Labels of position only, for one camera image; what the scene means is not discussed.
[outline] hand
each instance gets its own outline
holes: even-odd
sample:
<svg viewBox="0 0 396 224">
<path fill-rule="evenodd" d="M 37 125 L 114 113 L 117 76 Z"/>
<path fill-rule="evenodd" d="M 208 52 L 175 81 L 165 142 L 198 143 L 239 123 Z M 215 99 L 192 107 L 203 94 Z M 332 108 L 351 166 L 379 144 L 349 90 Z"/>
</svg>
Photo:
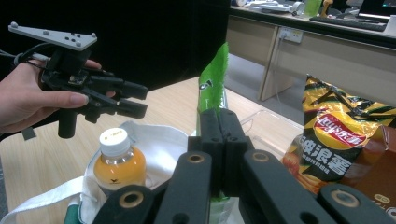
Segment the hand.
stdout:
<svg viewBox="0 0 396 224">
<path fill-rule="evenodd" d="M 94 61 L 87 61 L 86 66 L 101 68 Z M 40 72 L 37 67 L 21 63 L 0 82 L 0 133 L 21 131 L 59 108 L 76 108 L 88 103 L 88 96 L 77 92 L 42 91 L 38 80 Z"/>
</svg>

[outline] potato chip bag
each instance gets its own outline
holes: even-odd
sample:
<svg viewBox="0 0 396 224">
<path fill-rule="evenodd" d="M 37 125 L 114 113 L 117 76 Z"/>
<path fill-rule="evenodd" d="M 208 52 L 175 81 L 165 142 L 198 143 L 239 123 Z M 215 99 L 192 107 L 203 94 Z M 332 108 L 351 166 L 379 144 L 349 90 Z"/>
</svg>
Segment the potato chip bag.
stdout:
<svg viewBox="0 0 396 224">
<path fill-rule="evenodd" d="M 341 180 L 379 126 L 396 127 L 395 107 L 349 95 L 312 76 L 306 80 L 303 110 L 303 134 L 282 163 L 313 193 Z"/>
</svg>

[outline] white bottle cap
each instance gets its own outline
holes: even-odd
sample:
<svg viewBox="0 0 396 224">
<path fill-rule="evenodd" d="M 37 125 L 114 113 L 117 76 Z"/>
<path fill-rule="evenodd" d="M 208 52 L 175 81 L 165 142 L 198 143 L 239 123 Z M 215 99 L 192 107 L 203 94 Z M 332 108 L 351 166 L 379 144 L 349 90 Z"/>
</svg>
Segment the white bottle cap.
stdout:
<svg viewBox="0 0 396 224">
<path fill-rule="evenodd" d="M 121 128 L 104 131 L 100 137 L 100 149 L 108 157 L 115 157 L 125 153 L 131 146 L 128 133 Z"/>
</svg>

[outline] electrical outlet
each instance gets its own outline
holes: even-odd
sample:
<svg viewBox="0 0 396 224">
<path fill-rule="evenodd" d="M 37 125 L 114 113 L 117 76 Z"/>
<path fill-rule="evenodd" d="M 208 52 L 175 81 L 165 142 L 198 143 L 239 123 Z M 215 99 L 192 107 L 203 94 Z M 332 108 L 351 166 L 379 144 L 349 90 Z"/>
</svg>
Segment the electrical outlet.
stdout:
<svg viewBox="0 0 396 224">
<path fill-rule="evenodd" d="M 278 37 L 300 44 L 303 39 L 303 31 L 288 27 L 280 27 Z"/>
</svg>

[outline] white mount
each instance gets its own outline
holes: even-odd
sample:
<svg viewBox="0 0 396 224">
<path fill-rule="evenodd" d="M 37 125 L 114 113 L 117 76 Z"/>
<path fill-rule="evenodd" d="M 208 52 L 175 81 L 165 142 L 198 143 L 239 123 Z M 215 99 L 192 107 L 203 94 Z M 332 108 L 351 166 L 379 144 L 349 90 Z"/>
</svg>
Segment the white mount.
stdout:
<svg viewBox="0 0 396 224">
<path fill-rule="evenodd" d="M 15 21 L 8 26 L 8 30 L 15 34 L 26 35 L 34 39 L 77 51 L 83 51 L 97 40 L 95 33 L 92 33 L 91 35 L 79 35 L 67 32 L 36 29 L 19 26 Z"/>
</svg>

